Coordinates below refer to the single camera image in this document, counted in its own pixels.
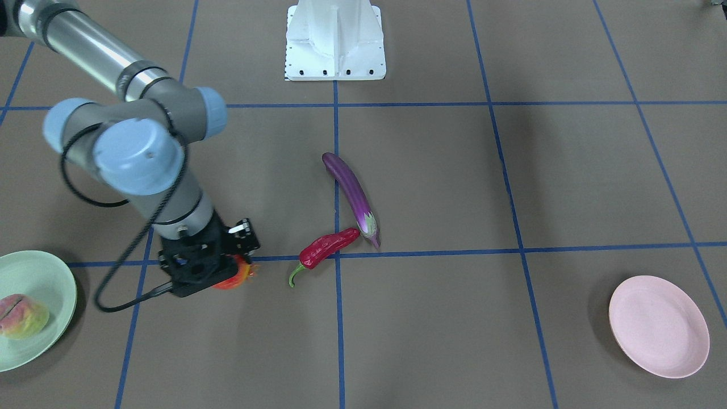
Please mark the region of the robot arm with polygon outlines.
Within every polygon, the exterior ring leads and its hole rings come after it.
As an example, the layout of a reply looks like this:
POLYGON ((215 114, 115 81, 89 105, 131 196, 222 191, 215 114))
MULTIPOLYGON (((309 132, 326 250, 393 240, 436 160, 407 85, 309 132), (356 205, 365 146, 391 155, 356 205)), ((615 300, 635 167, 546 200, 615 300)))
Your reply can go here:
POLYGON ((62 55, 119 99, 70 98, 49 109, 43 135, 60 154, 64 182, 75 164, 122 195, 160 237, 169 281, 143 295, 192 295, 238 285, 260 247, 251 223, 226 226, 189 170, 189 146, 220 134, 228 107, 215 90, 189 88, 86 15, 75 1, 3 1, 2 36, 26 38, 62 55))

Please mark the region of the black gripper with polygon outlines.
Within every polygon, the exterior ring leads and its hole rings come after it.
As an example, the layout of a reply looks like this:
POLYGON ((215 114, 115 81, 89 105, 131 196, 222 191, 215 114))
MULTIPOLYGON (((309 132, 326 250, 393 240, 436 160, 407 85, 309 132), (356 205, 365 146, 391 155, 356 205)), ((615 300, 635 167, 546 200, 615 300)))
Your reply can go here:
POLYGON ((259 248, 249 218, 226 226, 213 213, 208 225, 195 235, 183 233, 179 239, 161 239, 158 261, 170 282, 159 291, 183 298, 210 288, 237 273, 236 254, 252 264, 251 255, 259 248))

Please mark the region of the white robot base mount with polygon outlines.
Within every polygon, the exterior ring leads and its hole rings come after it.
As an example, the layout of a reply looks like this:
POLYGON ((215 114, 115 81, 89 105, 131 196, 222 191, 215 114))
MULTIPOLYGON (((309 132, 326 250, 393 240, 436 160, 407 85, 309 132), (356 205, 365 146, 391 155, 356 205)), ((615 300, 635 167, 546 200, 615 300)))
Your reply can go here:
POLYGON ((377 81, 387 73, 382 13, 369 1, 299 1, 286 13, 286 81, 377 81))

